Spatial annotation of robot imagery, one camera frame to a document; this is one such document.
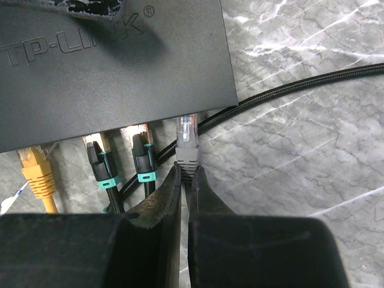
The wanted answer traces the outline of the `black network switch box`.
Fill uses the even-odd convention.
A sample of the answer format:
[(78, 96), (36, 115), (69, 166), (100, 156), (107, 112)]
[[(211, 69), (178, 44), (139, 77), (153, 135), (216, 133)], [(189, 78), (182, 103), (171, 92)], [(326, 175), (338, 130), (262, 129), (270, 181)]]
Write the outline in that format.
[(1, 151), (235, 106), (219, 1), (126, 1), (119, 20), (1, 2)]

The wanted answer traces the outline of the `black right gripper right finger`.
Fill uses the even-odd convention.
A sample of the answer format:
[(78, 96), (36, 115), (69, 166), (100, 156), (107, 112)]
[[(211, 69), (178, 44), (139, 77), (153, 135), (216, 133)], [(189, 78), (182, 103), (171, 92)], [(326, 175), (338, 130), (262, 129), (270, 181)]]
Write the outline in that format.
[(238, 215), (194, 173), (188, 222), (192, 287), (348, 287), (333, 234), (315, 218)]

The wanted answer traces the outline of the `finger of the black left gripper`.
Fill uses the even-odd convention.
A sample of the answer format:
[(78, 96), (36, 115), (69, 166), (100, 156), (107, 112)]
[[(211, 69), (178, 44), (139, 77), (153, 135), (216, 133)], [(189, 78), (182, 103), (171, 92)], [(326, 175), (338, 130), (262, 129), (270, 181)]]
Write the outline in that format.
[(39, 1), (38, 7), (51, 13), (91, 20), (119, 20), (124, 13), (126, 1)]

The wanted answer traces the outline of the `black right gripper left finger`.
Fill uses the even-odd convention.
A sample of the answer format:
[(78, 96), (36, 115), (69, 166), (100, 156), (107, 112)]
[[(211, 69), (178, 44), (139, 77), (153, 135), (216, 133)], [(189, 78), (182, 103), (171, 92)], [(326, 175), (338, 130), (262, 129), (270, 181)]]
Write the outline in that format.
[(2, 287), (178, 287), (181, 169), (123, 214), (1, 217)]

